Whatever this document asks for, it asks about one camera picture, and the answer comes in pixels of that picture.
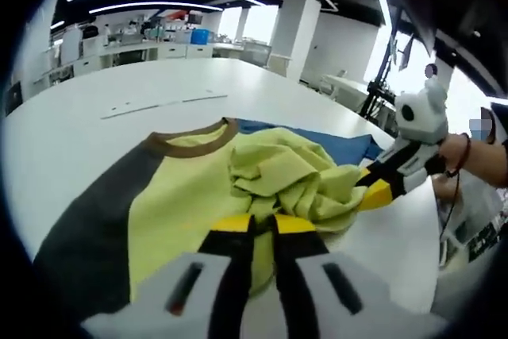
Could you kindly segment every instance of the white table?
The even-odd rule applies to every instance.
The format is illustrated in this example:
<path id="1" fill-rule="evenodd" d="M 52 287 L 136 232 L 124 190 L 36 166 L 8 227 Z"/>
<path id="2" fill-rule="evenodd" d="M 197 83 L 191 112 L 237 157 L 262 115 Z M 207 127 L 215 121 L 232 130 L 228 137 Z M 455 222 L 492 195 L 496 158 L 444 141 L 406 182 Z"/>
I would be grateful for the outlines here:
<path id="1" fill-rule="evenodd" d="M 197 87 L 229 96 L 100 119 L 119 100 L 143 94 L 164 98 Z M 35 256 L 70 201 L 150 132 L 196 129 L 222 116 L 343 137 L 371 134 L 383 148 L 393 141 L 331 99 L 239 60 L 150 61 L 70 79 L 31 98 L 5 122 L 6 194 L 29 255 Z M 427 181 L 390 206 L 360 214 L 332 248 L 380 275 L 390 285 L 394 301 L 428 312 L 437 281 L 438 234 L 433 190 Z M 244 316 L 249 333 L 261 336 L 269 329 L 271 335 L 284 329 L 277 306 L 274 290 L 249 303 Z"/>

